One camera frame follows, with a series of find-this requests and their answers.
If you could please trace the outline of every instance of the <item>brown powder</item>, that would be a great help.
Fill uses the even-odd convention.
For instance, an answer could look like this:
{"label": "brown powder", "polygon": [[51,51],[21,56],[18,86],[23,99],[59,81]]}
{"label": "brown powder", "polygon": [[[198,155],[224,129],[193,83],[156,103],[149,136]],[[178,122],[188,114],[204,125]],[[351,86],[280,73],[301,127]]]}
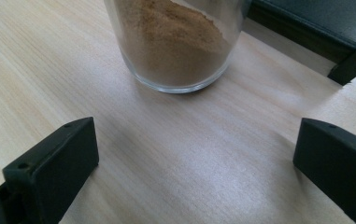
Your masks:
{"label": "brown powder", "polygon": [[190,86],[212,76],[231,45],[213,21],[170,0],[115,0],[121,51],[135,71],[165,86]]}

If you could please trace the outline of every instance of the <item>light wood surface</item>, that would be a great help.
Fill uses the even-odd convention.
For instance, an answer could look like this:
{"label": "light wood surface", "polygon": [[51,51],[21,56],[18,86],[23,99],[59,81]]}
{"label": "light wood surface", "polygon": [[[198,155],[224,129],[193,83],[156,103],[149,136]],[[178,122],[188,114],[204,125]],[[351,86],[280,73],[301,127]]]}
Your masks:
{"label": "light wood surface", "polygon": [[292,155],[302,117],[356,134],[356,79],[342,88],[242,33],[213,85],[159,93],[129,74],[103,1],[0,0],[0,184],[85,117],[100,164],[61,223],[352,223]]}

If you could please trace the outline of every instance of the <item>small hole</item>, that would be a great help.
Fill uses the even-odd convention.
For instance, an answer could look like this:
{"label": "small hole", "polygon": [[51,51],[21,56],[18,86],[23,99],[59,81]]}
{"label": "small hole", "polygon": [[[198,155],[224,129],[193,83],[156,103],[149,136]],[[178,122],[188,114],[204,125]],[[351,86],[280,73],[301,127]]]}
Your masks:
{"label": "small hole", "polygon": [[20,169],[27,169],[27,168],[29,168],[29,164],[28,163],[21,163],[20,165],[18,165],[18,168],[20,168]]}

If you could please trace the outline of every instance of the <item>wooden table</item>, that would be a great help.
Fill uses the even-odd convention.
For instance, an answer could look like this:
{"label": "wooden table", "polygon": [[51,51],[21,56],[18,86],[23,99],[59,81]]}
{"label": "wooden table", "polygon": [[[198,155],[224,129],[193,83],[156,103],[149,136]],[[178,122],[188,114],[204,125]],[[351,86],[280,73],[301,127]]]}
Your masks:
{"label": "wooden table", "polygon": [[356,134],[356,79],[341,88],[242,33],[216,83],[160,93],[125,67],[102,0],[0,0],[0,184],[85,117],[100,164],[61,223],[352,223],[292,155],[302,117]]}

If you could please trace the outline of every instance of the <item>glass jar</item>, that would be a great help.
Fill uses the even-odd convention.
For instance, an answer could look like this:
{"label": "glass jar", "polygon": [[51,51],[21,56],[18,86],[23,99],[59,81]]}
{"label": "glass jar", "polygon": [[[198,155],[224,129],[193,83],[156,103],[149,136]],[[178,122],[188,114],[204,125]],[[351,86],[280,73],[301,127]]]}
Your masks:
{"label": "glass jar", "polygon": [[197,91],[228,66],[249,0],[105,0],[122,58],[142,83]]}

